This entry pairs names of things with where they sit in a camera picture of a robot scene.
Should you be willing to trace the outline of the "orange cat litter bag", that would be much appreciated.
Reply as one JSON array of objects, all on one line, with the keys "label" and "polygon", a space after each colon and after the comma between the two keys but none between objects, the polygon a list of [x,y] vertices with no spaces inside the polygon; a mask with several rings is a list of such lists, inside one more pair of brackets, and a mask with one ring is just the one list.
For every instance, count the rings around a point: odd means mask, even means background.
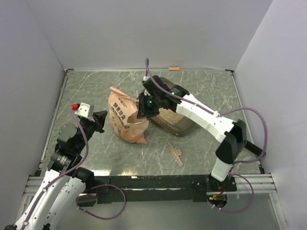
[{"label": "orange cat litter bag", "polygon": [[108,98],[109,123],[114,132],[129,143],[147,144],[145,131],[149,121],[137,118],[137,99],[131,98],[124,92],[111,87]]}]

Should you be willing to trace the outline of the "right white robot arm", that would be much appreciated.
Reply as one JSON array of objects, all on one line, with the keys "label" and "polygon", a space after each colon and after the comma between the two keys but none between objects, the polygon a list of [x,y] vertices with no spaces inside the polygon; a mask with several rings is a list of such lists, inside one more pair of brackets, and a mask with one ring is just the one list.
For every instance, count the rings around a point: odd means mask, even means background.
[{"label": "right white robot arm", "polygon": [[144,76],[142,85],[144,92],[139,94],[137,118],[155,117],[160,108],[171,110],[207,130],[220,143],[209,184],[215,191],[222,190],[233,166],[239,163],[238,154],[248,144],[246,123],[213,111],[179,85],[169,88],[157,75]]}]

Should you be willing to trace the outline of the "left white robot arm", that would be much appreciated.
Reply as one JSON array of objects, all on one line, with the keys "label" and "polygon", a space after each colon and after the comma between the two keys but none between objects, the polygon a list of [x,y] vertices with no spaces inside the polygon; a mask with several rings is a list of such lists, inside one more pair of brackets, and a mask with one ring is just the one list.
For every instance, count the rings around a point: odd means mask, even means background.
[{"label": "left white robot arm", "polygon": [[45,176],[30,205],[7,230],[54,230],[71,203],[82,192],[94,189],[94,173],[81,167],[89,151],[88,141],[95,132],[103,133],[107,111],[90,117],[72,112],[76,124],[68,123],[59,131],[55,151]]}]

